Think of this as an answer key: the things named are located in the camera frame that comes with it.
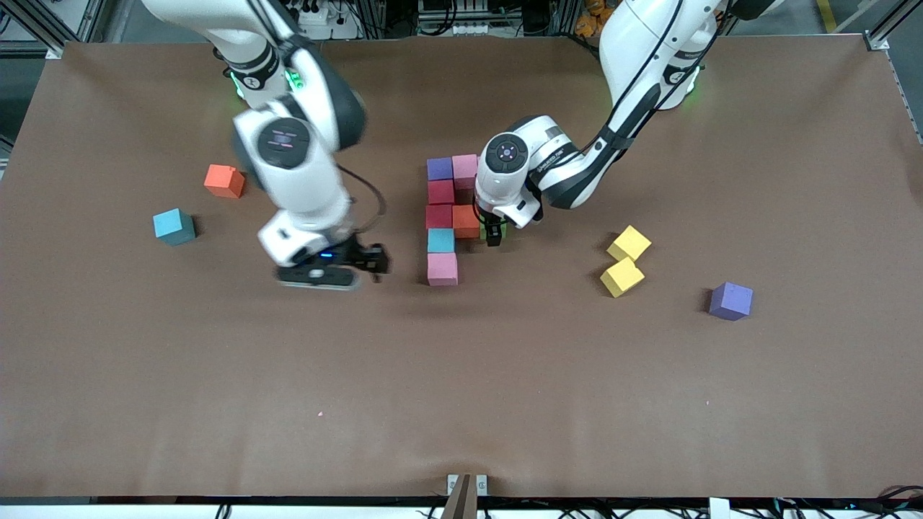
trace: robot logo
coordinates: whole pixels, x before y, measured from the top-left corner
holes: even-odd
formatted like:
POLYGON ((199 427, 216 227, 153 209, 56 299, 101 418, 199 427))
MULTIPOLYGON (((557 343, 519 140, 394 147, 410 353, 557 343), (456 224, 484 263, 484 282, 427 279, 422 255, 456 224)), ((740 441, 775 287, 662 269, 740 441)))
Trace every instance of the robot logo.
POLYGON ((247 76, 247 77, 245 77, 245 78, 244 78, 244 84, 245 84, 246 87, 249 88, 250 90, 256 90, 256 89, 258 89, 259 87, 262 86, 262 82, 261 82, 259 79, 254 78, 253 76, 247 76))

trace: foam cube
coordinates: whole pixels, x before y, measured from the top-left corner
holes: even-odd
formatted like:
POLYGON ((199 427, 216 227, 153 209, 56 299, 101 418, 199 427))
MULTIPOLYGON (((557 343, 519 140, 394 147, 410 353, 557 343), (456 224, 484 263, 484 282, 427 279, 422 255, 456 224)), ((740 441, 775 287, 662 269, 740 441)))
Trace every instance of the foam cube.
POLYGON ((426 206, 426 228, 427 229, 451 229, 452 228, 452 206, 450 205, 427 205, 426 206))
POLYGON ((426 279, 430 286, 454 286, 459 283, 459 262, 455 253, 426 255, 426 279))
POLYGON ((738 320, 749 315, 753 289, 733 283, 722 283, 712 291, 708 313, 724 320, 738 320))
POLYGON ((430 180, 426 182, 429 205, 451 204, 455 202, 455 188, 451 180, 430 180))
POLYGON ((426 159, 426 180, 451 180, 452 159, 426 159))
POLYGON ((651 240, 645 238, 637 229, 629 225, 605 251, 618 261, 625 258, 637 261, 642 252, 650 246, 651 240))
POLYGON ((644 274, 629 258, 606 269, 600 279, 603 280, 605 288, 609 290, 612 297, 619 297, 628 292, 632 286, 640 283, 644 279, 644 274))
POLYGON ((205 187, 216 197, 239 199, 244 191, 244 176, 235 167, 212 164, 205 175, 205 187))
POLYGON ((455 155, 452 157, 452 178, 456 189, 474 189, 477 176, 477 155, 455 155))
POLYGON ((459 239, 477 239, 481 235, 481 222, 474 214, 471 204, 452 206, 452 229, 455 230, 455 237, 459 239))
POLYGON ((196 239, 196 227, 191 216, 172 209, 154 215, 154 235, 163 243, 176 246, 196 239))
MULTIPOLYGON (((486 240, 486 239, 487 239, 487 229, 485 229, 483 223, 480 223, 480 222, 478 222, 478 223, 480 224, 480 229, 479 229, 480 235, 478 236, 478 239, 486 240)), ((506 225, 506 223, 501 223, 501 224, 500 224, 500 237, 501 237, 501 238, 507 237, 507 225, 506 225)))
POLYGON ((455 252, 455 233, 451 229, 429 229, 426 232, 426 252, 455 252))

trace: magenta cube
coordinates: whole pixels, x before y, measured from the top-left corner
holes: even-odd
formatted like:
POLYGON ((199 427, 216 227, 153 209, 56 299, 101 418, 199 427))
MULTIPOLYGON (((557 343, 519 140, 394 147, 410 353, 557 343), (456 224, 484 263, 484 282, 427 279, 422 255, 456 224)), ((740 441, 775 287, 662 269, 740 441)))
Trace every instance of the magenta cube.
POLYGON ((477 155, 455 155, 452 157, 452 178, 456 189, 474 189, 477 176, 477 155))
POLYGON ((451 180, 430 180, 426 187, 429 191, 429 205, 455 203, 455 189, 451 180))
POLYGON ((426 180, 451 180, 452 159, 426 159, 426 180))
POLYGON ((459 283, 459 262, 454 252, 426 255, 426 279, 430 286, 455 286, 459 283))

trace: purple cube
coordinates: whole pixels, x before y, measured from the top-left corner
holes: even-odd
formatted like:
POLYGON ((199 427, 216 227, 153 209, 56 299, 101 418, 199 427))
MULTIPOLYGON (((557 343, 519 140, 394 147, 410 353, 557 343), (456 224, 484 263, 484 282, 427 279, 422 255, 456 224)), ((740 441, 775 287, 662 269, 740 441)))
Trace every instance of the purple cube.
POLYGON ((738 320, 749 315, 753 289, 733 283, 722 283, 712 291, 708 313, 726 320, 738 320))
POLYGON ((426 180, 451 180, 452 159, 426 159, 426 180))

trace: teal cube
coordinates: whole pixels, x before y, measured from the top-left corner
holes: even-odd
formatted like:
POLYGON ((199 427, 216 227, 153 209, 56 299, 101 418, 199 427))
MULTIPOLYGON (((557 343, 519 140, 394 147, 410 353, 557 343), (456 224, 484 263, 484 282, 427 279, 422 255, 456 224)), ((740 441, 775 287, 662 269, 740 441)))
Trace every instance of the teal cube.
POLYGON ((429 229, 426 252, 455 252, 455 231, 452 229, 429 229))
POLYGON ((173 209, 154 215, 154 235, 163 243, 176 246, 196 239, 192 217, 173 209))

